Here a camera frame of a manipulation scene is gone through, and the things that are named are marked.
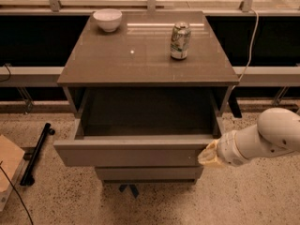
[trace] bowl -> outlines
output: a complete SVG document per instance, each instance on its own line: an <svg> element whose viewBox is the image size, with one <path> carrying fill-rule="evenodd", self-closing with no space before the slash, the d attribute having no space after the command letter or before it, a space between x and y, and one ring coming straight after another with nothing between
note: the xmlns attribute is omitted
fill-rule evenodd
<svg viewBox="0 0 300 225"><path fill-rule="evenodd" d="M93 17L101 29L111 33L119 27L122 21L122 12L117 9L107 8L94 12Z"/></svg>

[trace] aluminum can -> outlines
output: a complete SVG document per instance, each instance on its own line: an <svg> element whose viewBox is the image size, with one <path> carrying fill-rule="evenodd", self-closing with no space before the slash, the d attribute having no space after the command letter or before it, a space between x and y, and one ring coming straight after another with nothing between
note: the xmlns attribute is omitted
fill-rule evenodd
<svg viewBox="0 0 300 225"><path fill-rule="evenodd" d="M190 29L187 22L177 22L172 29L171 57L185 59L188 56Z"/></svg>

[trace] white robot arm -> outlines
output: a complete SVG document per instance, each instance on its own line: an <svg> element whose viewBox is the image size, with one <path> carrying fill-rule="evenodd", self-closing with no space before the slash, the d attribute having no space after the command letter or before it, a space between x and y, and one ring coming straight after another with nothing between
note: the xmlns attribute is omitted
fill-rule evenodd
<svg viewBox="0 0 300 225"><path fill-rule="evenodd" d="M289 110L264 111L257 125L233 130L211 142L199 155L202 165L249 163L253 158L274 158L300 152L300 116Z"/></svg>

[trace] speckled floor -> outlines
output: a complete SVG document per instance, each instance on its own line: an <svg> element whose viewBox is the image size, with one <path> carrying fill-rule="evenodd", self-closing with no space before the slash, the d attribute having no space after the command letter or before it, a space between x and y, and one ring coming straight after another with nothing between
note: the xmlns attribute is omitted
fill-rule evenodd
<svg viewBox="0 0 300 225"><path fill-rule="evenodd" d="M224 113L227 130L256 122L259 112L243 118ZM256 159L239 168L205 168L196 185L139 184L129 189L102 186L93 168L67 168L53 141L68 137L71 113L0 113L0 132L19 146L34 146L45 122L48 137L36 166L36 183L20 187L35 224L299 224L300 156ZM30 224L15 192L0 213L0 224Z"/></svg>

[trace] drawer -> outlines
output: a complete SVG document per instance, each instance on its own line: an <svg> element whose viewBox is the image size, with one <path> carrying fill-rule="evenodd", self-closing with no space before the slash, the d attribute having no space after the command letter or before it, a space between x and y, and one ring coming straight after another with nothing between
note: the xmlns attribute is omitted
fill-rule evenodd
<svg viewBox="0 0 300 225"><path fill-rule="evenodd" d="M101 180L193 180L220 131L215 104L209 88L86 89L71 138L54 147Z"/></svg>

